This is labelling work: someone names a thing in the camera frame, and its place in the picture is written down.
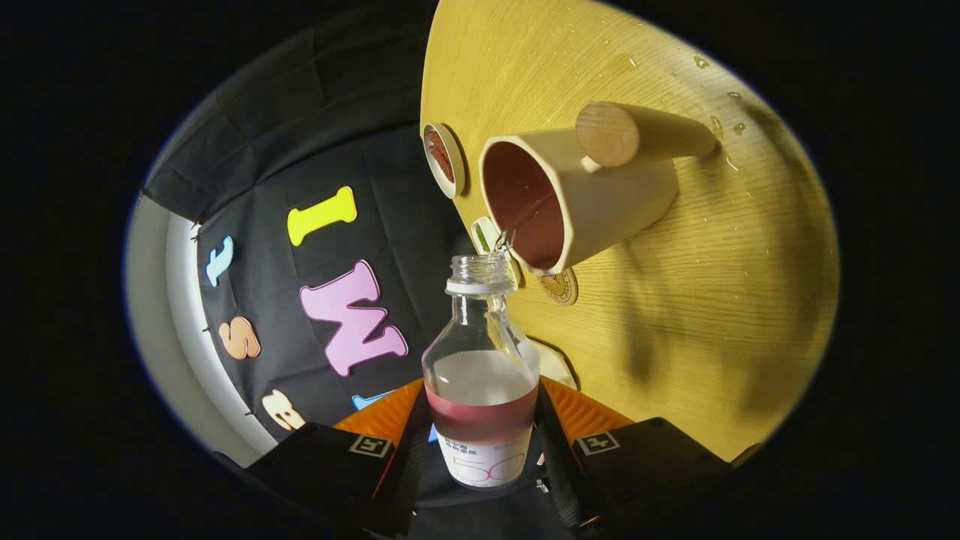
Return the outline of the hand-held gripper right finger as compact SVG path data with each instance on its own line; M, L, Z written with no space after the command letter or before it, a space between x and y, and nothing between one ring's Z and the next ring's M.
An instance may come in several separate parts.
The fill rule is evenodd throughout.
M664 529L733 474L671 421L633 421L549 377L535 423L556 511L576 536Z

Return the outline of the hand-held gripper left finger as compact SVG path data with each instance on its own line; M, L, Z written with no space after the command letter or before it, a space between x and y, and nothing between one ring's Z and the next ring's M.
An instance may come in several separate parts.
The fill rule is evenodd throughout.
M244 478L346 538L407 536L428 444L422 379L334 426L309 423L244 468Z

